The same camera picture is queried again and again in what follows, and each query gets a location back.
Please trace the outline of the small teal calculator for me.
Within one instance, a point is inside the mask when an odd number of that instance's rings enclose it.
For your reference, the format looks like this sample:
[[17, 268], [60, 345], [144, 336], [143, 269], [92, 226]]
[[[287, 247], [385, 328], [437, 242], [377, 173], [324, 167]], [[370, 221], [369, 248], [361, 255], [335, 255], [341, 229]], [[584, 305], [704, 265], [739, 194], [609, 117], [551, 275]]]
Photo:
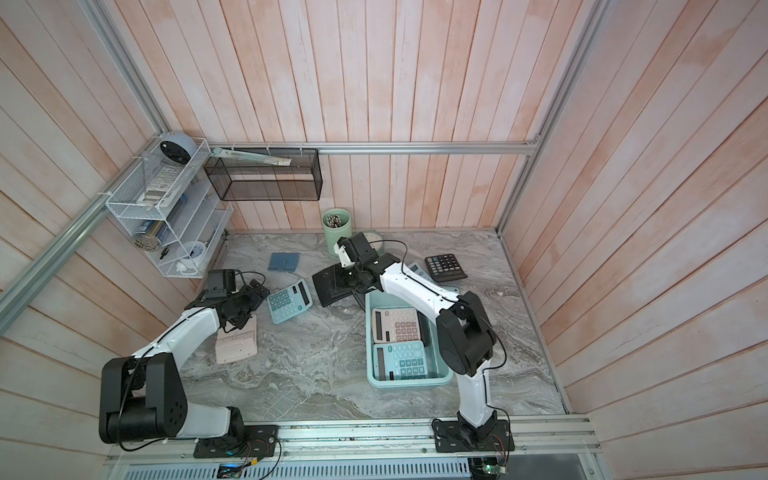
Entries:
[[425, 351], [421, 341], [375, 344], [373, 374], [379, 381], [425, 379]]

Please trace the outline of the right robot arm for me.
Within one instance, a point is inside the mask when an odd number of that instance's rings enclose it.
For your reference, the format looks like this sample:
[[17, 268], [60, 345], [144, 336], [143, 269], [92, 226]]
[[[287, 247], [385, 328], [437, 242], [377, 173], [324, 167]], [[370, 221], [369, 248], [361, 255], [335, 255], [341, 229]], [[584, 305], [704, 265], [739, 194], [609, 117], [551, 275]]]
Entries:
[[441, 358], [458, 381], [458, 421], [476, 434], [493, 427], [498, 415], [489, 403], [486, 371], [498, 335], [480, 298], [421, 278], [397, 256], [379, 254], [362, 233], [339, 239], [334, 252], [354, 287], [396, 296], [435, 324]]

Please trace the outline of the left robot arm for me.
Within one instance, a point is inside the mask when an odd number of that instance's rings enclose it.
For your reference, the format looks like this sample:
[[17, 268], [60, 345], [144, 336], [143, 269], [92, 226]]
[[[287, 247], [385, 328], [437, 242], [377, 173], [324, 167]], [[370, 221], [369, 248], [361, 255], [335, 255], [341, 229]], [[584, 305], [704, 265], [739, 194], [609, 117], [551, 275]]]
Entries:
[[188, 401], [179, 368], [218, 331], [243, 329], [270, 295], [240, 270], [214, 270], [180, 318], [147, 346], [107, 362], [101, 373], [99, 436], [106, 444], [145, 446], [164, 439], [246, 441], [236, 407]]

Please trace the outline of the black calculator front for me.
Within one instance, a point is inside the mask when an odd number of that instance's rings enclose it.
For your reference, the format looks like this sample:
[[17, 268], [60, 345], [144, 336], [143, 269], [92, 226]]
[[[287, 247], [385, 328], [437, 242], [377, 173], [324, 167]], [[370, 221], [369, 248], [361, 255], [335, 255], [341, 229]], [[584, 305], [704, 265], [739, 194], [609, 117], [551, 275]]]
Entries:
[[426, 376], [430, 378], [432, 376], [432, 370], [434, 365], [434, 361], [432, 358], [432, 348], [431, 348], [430, 322], [427, 319], [427, 317], [424, 316], [421, 312], [417, 313], [417, 318], [418, 318], [419, 327], [420, 327], [420, 339], [425, 351], [425, 366], [427, 370]]

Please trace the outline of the mint green storage box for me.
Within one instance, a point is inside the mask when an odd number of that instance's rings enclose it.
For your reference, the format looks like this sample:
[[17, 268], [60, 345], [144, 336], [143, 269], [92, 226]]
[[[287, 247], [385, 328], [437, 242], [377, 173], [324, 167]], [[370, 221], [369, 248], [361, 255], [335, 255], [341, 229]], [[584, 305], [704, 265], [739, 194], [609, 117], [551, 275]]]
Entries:
[[379, 389], [435, 387], [453, 371], [440, 352], [435, 325], [402, 299], [378, 290], [365, 297], [366, 374]]

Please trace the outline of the black calculator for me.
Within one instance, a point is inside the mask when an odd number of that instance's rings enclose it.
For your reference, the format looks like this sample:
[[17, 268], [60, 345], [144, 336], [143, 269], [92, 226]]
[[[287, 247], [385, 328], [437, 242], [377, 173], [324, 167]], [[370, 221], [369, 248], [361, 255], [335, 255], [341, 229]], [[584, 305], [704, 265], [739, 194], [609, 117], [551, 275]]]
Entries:
[[417, 318], [418, 318], [419, 327], [420, 327], [420, 339], [425, 351], [425, 366], [427, 370], [426, 376], [430, 378], [432, 376], [432, 370], [434, 365], [434, 361], [432, 358], [432, 348], [431, 348], [430, 322], [427, 319], [427, 317], [424, 316], [421, 312], [417, 313]]
[[463, 280], [467, 274], [454, 254], [433, 255], [425, 258], [427, 271], [436, 283]]

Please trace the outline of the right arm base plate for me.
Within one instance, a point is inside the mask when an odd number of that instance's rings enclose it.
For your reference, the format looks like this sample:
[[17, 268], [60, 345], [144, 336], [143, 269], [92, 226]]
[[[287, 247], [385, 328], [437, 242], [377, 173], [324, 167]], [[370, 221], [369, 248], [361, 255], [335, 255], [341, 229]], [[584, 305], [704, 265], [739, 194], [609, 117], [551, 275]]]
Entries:
[[439, 453], [510, 453], [515, 450], [509, 422], [496, 417], [491, 417], [480, 427], [474, 427], [463, 419], [434, 419], [431, 428], [435, 449]]

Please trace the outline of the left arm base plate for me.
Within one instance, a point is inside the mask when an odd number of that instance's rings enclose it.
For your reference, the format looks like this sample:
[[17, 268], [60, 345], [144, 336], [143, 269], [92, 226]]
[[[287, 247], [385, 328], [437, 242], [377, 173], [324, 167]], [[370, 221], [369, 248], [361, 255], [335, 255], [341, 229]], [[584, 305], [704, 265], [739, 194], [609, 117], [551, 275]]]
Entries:
[[273, 457], [277, 447], [277, 425], [251, 425], [224, 437], [202, 439], [194, 449], [196, 459], [243, 458], [261, 460]]

